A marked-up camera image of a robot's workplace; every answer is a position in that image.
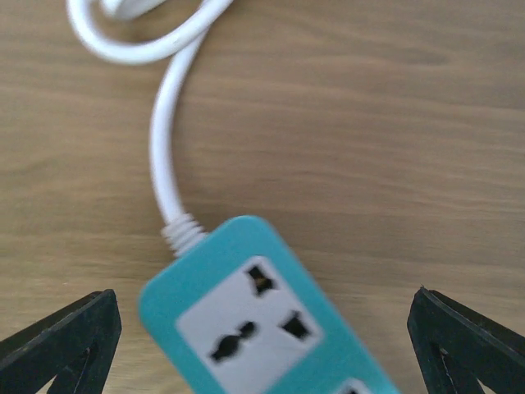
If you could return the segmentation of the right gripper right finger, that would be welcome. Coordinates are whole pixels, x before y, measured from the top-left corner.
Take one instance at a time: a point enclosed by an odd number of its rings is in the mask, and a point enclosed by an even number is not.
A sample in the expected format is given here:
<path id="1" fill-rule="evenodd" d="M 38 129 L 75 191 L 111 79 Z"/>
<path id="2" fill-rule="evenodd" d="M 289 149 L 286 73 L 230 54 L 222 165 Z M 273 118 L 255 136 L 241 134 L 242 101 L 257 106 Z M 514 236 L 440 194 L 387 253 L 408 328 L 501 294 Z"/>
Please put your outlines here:
<path id="1" fill-rule="evenodd" d="M 407 329 L 430 393 L 524 392 L 524 337 L 421 287 Z"/>

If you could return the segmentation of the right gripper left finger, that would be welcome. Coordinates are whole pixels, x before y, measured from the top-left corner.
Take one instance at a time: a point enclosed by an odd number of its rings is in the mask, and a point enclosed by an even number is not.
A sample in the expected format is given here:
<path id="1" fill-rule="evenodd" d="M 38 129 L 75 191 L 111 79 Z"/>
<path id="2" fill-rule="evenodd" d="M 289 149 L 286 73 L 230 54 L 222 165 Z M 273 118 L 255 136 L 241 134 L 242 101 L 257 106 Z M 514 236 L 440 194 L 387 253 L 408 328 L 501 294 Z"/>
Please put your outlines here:
<path id="1" fill-rule="evenodd" d="M 1 341 L 1 392 L 101 393 L 121 335 L 115 291 L 95 291 Z"/>

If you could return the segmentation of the teal power strip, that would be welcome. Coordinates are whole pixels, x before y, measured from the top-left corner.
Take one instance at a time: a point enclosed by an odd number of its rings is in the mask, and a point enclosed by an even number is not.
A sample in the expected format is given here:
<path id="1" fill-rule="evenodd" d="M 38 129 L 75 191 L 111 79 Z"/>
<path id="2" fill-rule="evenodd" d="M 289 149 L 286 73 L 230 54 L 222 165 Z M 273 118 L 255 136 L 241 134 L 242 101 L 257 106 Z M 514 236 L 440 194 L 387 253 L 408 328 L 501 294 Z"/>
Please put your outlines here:
<path id="1" fill-rule="evenodd" d="M 224 222 L 141 291 L 144 328 L 195 393 L 394 393 L 265 220 Z"/>

